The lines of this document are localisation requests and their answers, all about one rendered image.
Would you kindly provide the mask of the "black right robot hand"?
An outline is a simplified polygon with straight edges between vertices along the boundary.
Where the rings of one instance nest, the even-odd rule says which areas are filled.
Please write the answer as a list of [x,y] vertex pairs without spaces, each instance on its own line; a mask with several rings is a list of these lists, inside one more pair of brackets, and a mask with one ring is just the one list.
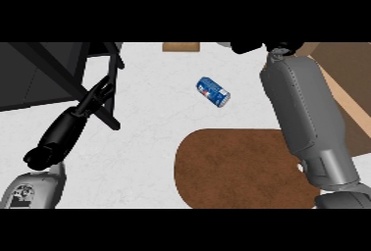
[[284,56],[291,56],[295,51],[301,48],[303,42],[232,42],[232,51],[236,54],[244,54],[253,50],[264,47],[266,51],[270,52],[273,49],[285,49]]

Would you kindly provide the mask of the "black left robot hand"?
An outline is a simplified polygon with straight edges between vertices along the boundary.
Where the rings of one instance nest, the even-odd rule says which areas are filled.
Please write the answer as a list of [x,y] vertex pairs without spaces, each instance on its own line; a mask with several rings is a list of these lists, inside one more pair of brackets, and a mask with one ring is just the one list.
[[32,170],[43,171],[63,161],[80,138],[87,119],[102,107],[112,111],[117,69],[122,67],[124,64],[120,61],[111,62],[108,75],[91,87],[78,105],[69,107],[54,119],[37,147],[23,157]]

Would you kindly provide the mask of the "brown oval cutting board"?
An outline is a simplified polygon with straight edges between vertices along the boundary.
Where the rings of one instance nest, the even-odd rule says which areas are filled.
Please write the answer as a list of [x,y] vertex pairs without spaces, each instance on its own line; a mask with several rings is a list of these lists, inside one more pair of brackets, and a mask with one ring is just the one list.
[[321,189],[278,129],[199,129],[180,143],[174,180],[193,209],[310,209]]

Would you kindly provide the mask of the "small tan wooden block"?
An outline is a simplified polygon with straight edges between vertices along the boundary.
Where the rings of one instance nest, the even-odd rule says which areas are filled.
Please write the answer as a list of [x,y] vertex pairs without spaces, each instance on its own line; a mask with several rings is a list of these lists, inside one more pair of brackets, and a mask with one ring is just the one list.
[[198,52],[199,43],[198,42],[164,42],[162,51],[164,52]]

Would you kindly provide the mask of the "blue soda can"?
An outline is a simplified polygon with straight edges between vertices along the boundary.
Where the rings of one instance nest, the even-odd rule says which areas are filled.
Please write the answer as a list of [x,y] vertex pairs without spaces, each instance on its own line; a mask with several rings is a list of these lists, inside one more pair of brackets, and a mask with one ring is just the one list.
[[222,108],[230,99],[230,93],[223,89],[210,77],[202,77],[196,82],[195,88],[208,101]]

